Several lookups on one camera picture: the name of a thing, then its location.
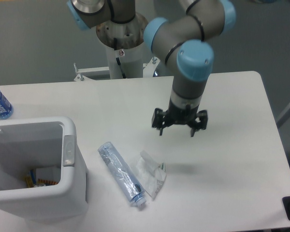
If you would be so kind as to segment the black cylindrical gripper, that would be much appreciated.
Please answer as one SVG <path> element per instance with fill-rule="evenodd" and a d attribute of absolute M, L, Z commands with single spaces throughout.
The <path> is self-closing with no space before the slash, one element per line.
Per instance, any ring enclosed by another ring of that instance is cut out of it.
<path fill-rule="evenodd" d="M 155 108 L 152 116 L 152 128 L 156 128 L 162 136 L 163 129 L 171 125 L 188 125 L 190 127 L 190 136 L 193 137 L 195 132 L 205 130 L 208 122 L 207 110 L 198 111 L 198 106 L 190 106 L 183 109 L 177 107 L 171 100 L 167 111 Z"/>

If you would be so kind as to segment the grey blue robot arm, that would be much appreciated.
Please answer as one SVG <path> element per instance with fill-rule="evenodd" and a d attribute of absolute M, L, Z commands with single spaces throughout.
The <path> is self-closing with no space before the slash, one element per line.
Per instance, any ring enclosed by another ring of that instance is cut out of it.
<path fill-rule="evenodd" d="M 80 29 L 95 28 L 106 49 L 112 79 L 142 77 L 141 48 L 149 48 L 174 76 L 168 109 L 155 109 L 152 127 L 163 131 L 188 125 L 194 134 L 205 130 L 208 122 L 207 111 L 199 111 L 214 62 L 207 40 L 232 29 L 236 11 L 228 0 L 182 0 L 180 4 L 185 15 L 170 22 L 163 17 L 147 21 L 133 0 L 67 2 Z"/>

